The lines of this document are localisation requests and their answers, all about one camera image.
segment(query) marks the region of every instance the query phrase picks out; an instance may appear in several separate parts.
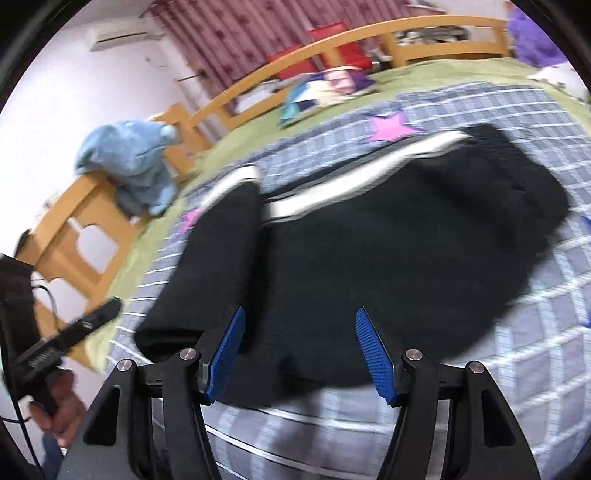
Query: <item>air conditioner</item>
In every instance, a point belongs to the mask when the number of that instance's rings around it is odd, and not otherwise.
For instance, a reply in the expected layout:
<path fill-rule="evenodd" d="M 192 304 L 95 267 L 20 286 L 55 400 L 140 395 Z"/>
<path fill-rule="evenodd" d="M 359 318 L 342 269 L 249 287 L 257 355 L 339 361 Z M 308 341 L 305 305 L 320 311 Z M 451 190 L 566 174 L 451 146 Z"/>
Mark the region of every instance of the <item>air conditioner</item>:
<path fill-rule="evenodd" d="M 159 40 L 160 33 L 156 33 L 149 23 L 141 18 L 118 18 L 93 24 L 86 31 L 86 40 L 90 51 L 105 50 L 107 48 L 126 45 L 142 40 Z"/>

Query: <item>hand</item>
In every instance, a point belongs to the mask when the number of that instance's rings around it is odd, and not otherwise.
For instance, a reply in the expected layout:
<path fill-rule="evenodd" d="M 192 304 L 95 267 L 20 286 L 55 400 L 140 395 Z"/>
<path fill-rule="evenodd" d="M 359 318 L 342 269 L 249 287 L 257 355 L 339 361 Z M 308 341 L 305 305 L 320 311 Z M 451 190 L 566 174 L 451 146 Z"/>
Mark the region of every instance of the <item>hand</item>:
<path fill-rule="evenodd" d="M 57 413 L 53 418 L 39 403 L 29 403 L 31 418 L 41 430 L 54 436 L 57 444 L 64 448 L 72 445 L 72 440 L 86 413 L 86 407 L 72 391 L 73 386 L 72 370 L 60 370 L 60 374 L 48 385 L 49 393 L 57 403 Z"/>

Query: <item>red chair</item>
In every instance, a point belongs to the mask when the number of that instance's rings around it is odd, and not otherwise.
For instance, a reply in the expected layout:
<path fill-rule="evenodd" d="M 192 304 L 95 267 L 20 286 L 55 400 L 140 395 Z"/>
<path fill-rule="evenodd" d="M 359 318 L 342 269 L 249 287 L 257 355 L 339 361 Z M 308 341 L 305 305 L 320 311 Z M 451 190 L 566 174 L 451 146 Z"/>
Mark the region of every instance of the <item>red chair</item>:
<path fill-rule="evenodd" d="M 273 55 L 268 56 L 267 61 L 272 62 L 273 60 L 277 60 L 277 59 L 280 59 L 281 57 L 285 57 L 285 55 L 287 55 L 288 53 L 296 51 L 299 48 L 302 48 L 302 45 L 294 45 L 293 47 L 289 47 L 289 48 L 286 48 L 285 50 L 278 51 L 277 53 L 274 53 Z M 311 62 L 310 59 L 305 59 L 305 60 L 302 60 L 296 64 L 290 65 L 289 67 L 287 67 L 284 70 L 281 70 L 277 74 L 277 78 L 279 78 L 280 80 L 287 80 L 289 78 L 295 77 L 296 75 L 299 75 L 300 73 L 314 73 L 314 72 L 318 72 L 316 67 L 314 67 L 314 64 Z"/>
<path fill-rule="evenodd" d="M 319 41 L 327 37 L 332 37 L 338 33 L 346 32 L 347 30 L 347 25 L 345 25 L 343 22 L 337 22 L 326 25 L 325 27 L 314 28 L 309 30 L 309 32 L 313 41 Z M 343 58 L 345 65 L 358 67 L 362 70 L 370 70 L 372 68 L 371 58 L 363 53 L 363 50 L 361 50 L 361 48 L 356 43 L 346 43 L 345 45 L 337 47 L 337 50 L 339 51 L 340 56 Z M 322 59 L 324 68 L 330 68 L 331 65 L 326 61 L 324 56 L 321 55 L 320 58 Z"/>

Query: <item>person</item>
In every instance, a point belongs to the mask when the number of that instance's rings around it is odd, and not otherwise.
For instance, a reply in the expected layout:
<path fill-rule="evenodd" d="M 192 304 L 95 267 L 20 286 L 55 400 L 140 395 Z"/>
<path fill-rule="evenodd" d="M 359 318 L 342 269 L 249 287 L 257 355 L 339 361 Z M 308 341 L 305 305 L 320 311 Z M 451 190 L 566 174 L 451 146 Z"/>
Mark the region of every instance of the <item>person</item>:
<path fill-rule="evenodd" d="M 68 449 L 86 414 L 86 406 L 74 392 L 74 372 L 59 369 L 48 381 L 49 393 L 55 398 L 57 412 L 51 417 L 39 403 L 29 403 L 31 419 L 43 431 L 45 460 L 42 465 L 46 480 L 57 478 L 63 455 L 60 449 Z"/>
<path fill-rule="evenodd" d="M 52 436 L 61 448 L 70 448 L 72 440 L 84 415 L 86 407 L 76 395 L 74 387 L 74 372 L 60 369 L 58 375 L 49 382 L 49 392 L 56 399 L 57 413 L 51 417 L 39 403 L 29 403 L 29 412 L 33 421 L 47 435 Z"/>

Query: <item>purple stuffed toy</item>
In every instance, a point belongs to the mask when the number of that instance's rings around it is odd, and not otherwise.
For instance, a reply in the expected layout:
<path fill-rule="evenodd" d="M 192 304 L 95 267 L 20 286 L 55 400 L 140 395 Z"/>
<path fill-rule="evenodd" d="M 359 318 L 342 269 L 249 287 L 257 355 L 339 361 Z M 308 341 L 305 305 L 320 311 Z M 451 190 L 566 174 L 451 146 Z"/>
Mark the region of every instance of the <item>purple stuffed toy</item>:
<path fill-rule="evenodd" d="M 515 40 L 517 60 L 539 69 L 567 61 L 549 36 L 519 8 L 513 7 L 507 28 Z"/>

